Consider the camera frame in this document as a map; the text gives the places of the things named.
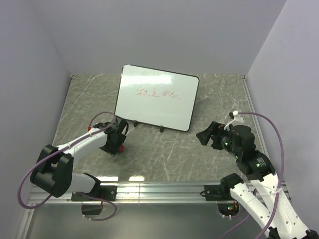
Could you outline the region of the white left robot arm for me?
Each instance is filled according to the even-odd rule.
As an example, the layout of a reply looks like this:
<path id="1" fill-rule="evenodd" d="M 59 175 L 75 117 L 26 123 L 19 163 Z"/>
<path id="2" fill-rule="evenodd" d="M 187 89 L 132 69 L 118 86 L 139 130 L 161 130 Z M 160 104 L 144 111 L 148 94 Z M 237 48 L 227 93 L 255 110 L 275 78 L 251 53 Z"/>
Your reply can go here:
<path id="1" fill-rule="evenodd" d="M 98 148 L 111 156 L 123 152 L 128 129 L 124 119 L 100 122 L 69 143 L 45 146 L 37 160 L 41 164 L 33 169 L 30 182 L 55 198 L 73 191 L 83 193 L 89 200 L 98 199 L 101 181 L 87 173 L 74 173 L 74 164 Z"/>

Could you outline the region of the red whiteboard eraser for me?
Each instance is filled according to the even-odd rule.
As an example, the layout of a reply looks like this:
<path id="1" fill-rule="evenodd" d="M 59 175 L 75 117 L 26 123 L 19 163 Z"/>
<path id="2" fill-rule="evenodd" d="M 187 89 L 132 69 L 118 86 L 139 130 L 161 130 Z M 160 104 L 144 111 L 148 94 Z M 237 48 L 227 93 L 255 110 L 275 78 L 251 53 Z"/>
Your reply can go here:
<path id="1" fill-rule="evenodd" d="M 121 145 L 121 146 L 119 147 L 119 149 L 118 149 L 118 152 L 123 152 L 123 151 L 124 151 L 124 146 Z"/>

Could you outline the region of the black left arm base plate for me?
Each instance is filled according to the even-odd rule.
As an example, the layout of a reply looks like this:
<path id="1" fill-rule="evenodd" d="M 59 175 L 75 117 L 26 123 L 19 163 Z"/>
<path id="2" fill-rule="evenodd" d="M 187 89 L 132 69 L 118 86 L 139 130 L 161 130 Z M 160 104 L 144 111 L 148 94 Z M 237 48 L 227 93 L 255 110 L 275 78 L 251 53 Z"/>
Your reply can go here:
<path id="1" fill-rule="evenodd" d="M 84 201 L 100 201 L 107 200 L 114 202 L 117 195 L 117 186 L 115 185 L 100 185 L 93 189 L 90 193 L 73 193 L 71 201 L 84 202 Z"/>

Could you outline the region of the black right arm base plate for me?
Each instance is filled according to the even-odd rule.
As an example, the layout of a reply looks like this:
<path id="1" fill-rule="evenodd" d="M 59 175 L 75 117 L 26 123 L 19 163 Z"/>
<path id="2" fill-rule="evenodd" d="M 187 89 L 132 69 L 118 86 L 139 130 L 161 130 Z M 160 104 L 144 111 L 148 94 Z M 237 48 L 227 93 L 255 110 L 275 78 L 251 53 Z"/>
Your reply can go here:
<path id="1" fill-rule="evenodd" d="M 230 196 L 229 188 L 222 184 L 205 185 L 200 196 L 204 197 L 206 201 L 230 201 L 233 199 Z"/>

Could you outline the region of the white whiteboard with black frame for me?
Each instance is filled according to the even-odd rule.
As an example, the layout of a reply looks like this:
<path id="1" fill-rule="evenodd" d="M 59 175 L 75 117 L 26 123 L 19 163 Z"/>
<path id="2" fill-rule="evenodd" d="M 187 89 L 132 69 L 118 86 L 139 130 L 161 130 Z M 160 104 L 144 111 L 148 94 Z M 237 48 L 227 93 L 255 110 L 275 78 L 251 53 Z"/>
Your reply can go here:
<path id="1" fill-rule="evenodd" d="M 187 132 L 199 82 L 194 75 L 126 64 L 122 68 L 115 115 Z"/>

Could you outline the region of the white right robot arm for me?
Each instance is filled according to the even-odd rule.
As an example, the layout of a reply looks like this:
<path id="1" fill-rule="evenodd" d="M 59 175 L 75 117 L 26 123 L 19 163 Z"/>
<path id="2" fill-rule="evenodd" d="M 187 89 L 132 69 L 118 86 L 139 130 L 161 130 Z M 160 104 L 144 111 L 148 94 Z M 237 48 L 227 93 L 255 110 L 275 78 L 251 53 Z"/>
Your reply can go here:
<path id="1" fill-rule="evenodd" d="M 231 126 L 212 122 L 197 133 L 201 145 L 212 141 L 212 148 L 225 150 L 236 160 L 240 171 L 261 196 L 259 200 L 244 184 L 241 177 L 230 174 L 220 181 L 217 196 L 233 199 L 241 204 L 261 227 L 261 235 L 269 239 L 317 239 L 318 233 L 310 230 L 293 209 L 281 188 L 281 183 L 269 158 L 256 149 L 255 136 L 245 125 Z"/>

